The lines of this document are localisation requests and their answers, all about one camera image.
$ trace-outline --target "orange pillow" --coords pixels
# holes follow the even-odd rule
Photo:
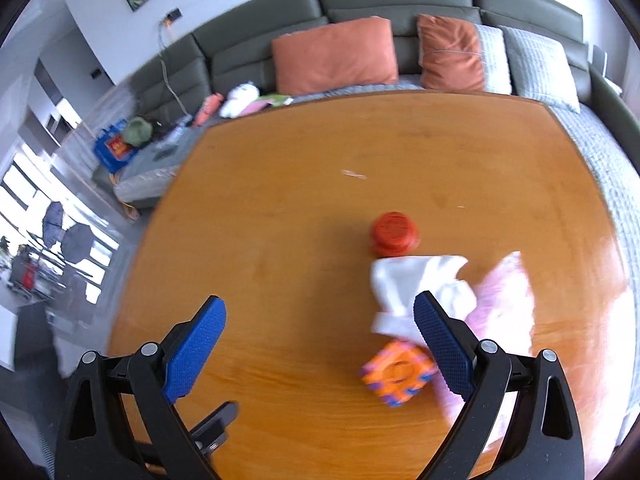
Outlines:
[[[473,23],[420,14],[418,36],[422,86],[447,91],[484,91],[482,47]]]
[[[271,49],[280,94],[398,82],[391,22],[378,16],[285,34]]]

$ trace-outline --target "pink fluffy fabric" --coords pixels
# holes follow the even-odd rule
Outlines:
[[[505,257],[474,288],[474,292],[478,305],[465,322],[478,340],[493,339],[505,352],[530,355],[534,298],[520,253]],[[433,378],[432,384],[445,418],[452,426],[464,401],[449,391],[440,373]],[[504,436],[515,399],[516,392],[505,394],[485,450]]]

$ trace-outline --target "white cable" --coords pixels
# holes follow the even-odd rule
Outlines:
[[[169,89],[169,92],[171,92],[171,94],[175,97],[175,100],[178,101],[178,104],[180,105],[180,109],[182,110],[182,113],[185,115],[189,115],[189,113],[187,112],[187,109],[182,104],[182,101],[180,101],[178,94],[174,92],[174,89],[171,88],[171,85],[169,84],[169,76],[167,75],[167,72],[166,72],[166,63],[164,62],[164,57],[162,56],[162,53],[166,50],[166,46],[164,44],[164,41],[162,40],[163,25],[164,25],[164,22],[160,22],[158,24],[158,43],[160,45],[160,64],[162,65],[162,78],[164,78],[164,84]]]

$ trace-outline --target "orange box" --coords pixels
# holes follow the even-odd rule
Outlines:
[[[362,380],[389,406],[400,406],[436,371],[436,364],[414,345],[394,340],[362,367]]]

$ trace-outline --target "gray pillow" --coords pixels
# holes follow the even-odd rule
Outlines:
[[[502,31],[486,25],[476,24],[476,28],[482,47],[484,90],[495,94],[511,94],[511,74]]]
[[[579,114],[578,92],[562,44],[519,28],[500,28],[517,95]]]

